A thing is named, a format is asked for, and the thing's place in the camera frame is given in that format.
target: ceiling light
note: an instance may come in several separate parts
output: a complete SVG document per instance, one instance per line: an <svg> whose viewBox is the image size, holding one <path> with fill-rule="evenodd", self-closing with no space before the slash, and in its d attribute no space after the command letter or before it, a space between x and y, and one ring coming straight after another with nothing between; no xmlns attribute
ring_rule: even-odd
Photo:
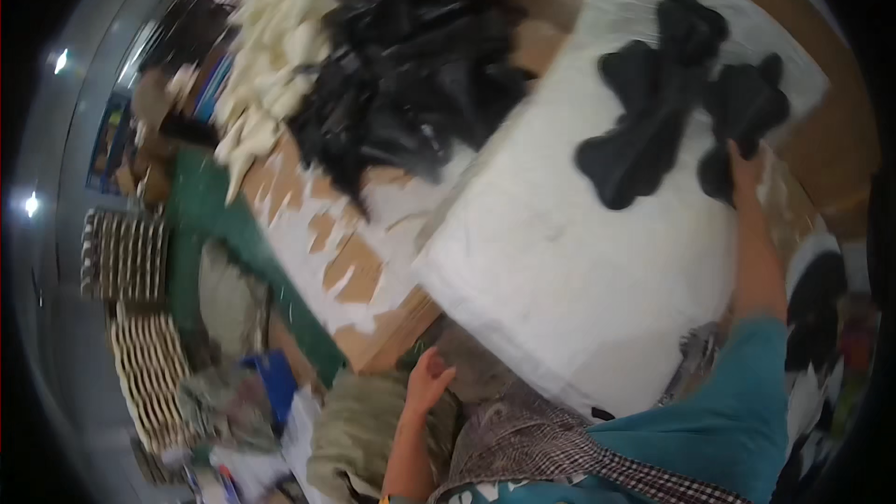
<svg viewBox="0 0 896 504"><path fill-rule="evenodd" d="M40 201L38 200L35 191L32 191L31 196L29 196L28 199L25 200L25 212L28 213L28 218L34 216L34 213L38 211L38 207L40 207Z"/></svg>
<svg viewBox="0 0 896 504"><path fill-rule="evenodd" d="M65 68L65 62L68 61L68 50L62 49L62 53L59 55L59 58L56 59L56 69L53 70L53 74L59 74L59 72Z"/></svg>

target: paper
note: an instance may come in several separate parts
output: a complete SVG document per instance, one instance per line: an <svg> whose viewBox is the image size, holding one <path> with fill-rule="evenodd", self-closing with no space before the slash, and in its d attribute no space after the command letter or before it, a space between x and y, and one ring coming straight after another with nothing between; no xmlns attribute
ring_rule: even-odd
<svg viewBox="0 0 896 504"><path fill-rule="evenodd" d="M289 420L280 442L283 457L292 475L296 477L308 504L332 504L332 500L308 483L308 457L311 456L311 437L315 431L315 420L321 413L317 401L307 389L299 389L292 398Z"/></svg>

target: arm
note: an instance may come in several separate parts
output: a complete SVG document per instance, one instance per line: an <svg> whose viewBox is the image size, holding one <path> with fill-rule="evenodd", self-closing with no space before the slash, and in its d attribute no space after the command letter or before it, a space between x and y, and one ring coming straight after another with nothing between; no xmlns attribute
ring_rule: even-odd
<svg viewBox="0 0 896 504"><path fill-rule="evenodd" d="M762 178L764 156L746 161L733 141L728 141L734 204L737 209L737 267L735 270L734 319L772 315L787 323L787 294L778 252L771 242L756 186Z"/></svg>
<svg viewBox="0 0 896 504"><path fill-rule="evenodd" d="M435 347L417 362L408 380L408 397L398 421L392 453L383 479L383 496L402 496L423 502L435 490L433 468L427 452L427 413L454 379L454 368L445 368Z"/></svg>

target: teal shirt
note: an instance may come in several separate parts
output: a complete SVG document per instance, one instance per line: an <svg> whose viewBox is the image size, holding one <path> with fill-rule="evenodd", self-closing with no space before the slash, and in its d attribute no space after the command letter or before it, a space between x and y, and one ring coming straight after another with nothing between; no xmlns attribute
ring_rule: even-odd
<svg viewBox="0 0 896 504"><path fill-rule="evenodd" d="M768 502L786 461L787 328L755 317L735 325L710 378L689 398L592 426L601 446L679 475ZM449 504L650 502L599 476L467 485Z"/></svg>

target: blue container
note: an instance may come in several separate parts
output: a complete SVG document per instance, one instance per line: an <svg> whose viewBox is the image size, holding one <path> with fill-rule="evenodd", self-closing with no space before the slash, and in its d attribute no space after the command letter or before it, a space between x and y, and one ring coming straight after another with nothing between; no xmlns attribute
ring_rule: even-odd
<svg viewBox="0 0 896 504"><path fill-rule="evenodd" d="M264 389L271 402L274 420L279 426L286 424L289 409L292 407L292 398L298 389L286 355L278 349L267 354L248 356L243 359L243 365L258 370L261 374Z"/></svg>

